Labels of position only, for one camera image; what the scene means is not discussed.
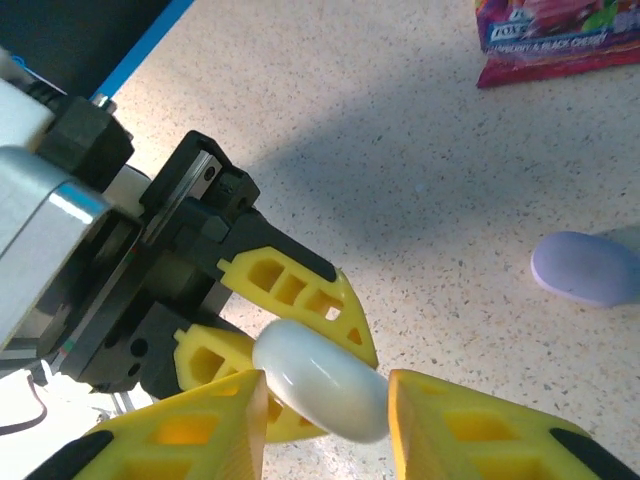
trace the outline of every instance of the blue edge strip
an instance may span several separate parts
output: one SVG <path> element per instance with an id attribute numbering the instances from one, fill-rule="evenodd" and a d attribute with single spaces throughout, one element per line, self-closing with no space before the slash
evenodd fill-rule
<path id="1" fill-rule="evenodd" d="M 94 93 L 113 97 L 194 0 L 173 0 Z"/>

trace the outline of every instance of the white object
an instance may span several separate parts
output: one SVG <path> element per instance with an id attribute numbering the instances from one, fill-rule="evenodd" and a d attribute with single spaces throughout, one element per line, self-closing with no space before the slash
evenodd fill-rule
<path id="1" fill-rule="evenodd" d="M 256 340 L 253 365 L 281 401 L 320 428 L 359 443 L 388 434 L 387 380 L 304 325 L 269 324 Z"/>
<path id="2" fill-rule="evenodd" d="M 33 152 L 53 119 L 51 110 L 0 78 L 0 147 Z"/>
<path id="3" fill-rule="evenodd" d="M 103 195 L 111 203 L 119 205 L 130 215 L 139 217 L 144 213 L 144 207 L 140 205 L 140 197 L 150 183 L 151 180 L 142 173 L 125 165 Z"/>
<path id="4" fill-rule="evenodd" d="M 531 256 L 531 271 L 545 290 L 594 307 L 633 303 L 640 295 L 640 256 L 596 235 L 545 237 Z"/>

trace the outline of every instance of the black cable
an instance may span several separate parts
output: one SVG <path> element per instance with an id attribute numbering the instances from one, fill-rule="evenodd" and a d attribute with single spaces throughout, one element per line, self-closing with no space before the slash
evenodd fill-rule
<path id="1" fill-rule="evenodd" d="M 37 425 L 40 425 L 45 418 L 47 418 L 47 406 L 44 404 L 40 397 L 38 396 L 38 392 L 36 392 L 36 385 L 33 381 L 33 376 L 29 375 L 27 377 L 27 382 L 29 383 L 29 388 L 31 389 L 31 393 L 33 394 L 33 398 L 40 404 L 42 411 L 40 415 L 32 420 L 27 420 L 26 422 L 14 423 L 13 425 L 5 425 L 0 426 L 0 437 L 4 435 L 11 435 L 12 433 L 23 432 L 25 430 L 29 430 Z"/>

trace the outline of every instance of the white curved object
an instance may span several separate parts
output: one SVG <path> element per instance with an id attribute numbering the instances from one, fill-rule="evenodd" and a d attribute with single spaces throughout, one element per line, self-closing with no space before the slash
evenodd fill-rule
<path id="1" fill-rule="evenodd" d="M 304 325 L 269 324 L 253 347 L 253 365 L 281 401 L 318 427 L 359 443 L 389 433 L 387 380 Z"/>
<path id="2" fill-rule="evenodd" d="M 124 211 L 139 217 L 144 213 L 140 205 L 140 197 L 147 189 L 151 180 L 142 173 L 125 165 L 120 169 L 116 178 L 104 192 L 104 197 L 111 203 L 120 206 Z"/>

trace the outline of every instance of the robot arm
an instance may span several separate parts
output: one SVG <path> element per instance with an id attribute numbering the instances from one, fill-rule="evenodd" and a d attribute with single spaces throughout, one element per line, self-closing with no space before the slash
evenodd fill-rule
<path id="1" fill-rule="evenodd" d="M 28 478 L 256 480 L 265 442 L 323 435 L 298 413 L 318 405 L 304 388 L 267 388 L 276 347 L 261 336 L 254 348 L 220 313 L 235 291 L 295 320 L 301 334 L 278 335 L 313 342 L 314 362 L 341 359 L 310 371 L 328 391 L 339 372 L 364 377 L 378 363 L 342 272 L 260 215 L 255 183 L 212 139 L 187 134 L 151 181 L 126 165 L 130 135 L 108 99 L 64 95 L 7 65 L 0 56 L 1 346 L 29 337 L 39 358 L 97 391 L 140 382 L 163 399 L 99 424 Z M 305 377 L 293 361 L 278 368 Z M 393 371 L 382 403 L 400 479 L 640 478 L 565 420 L 417 372 Z"/>

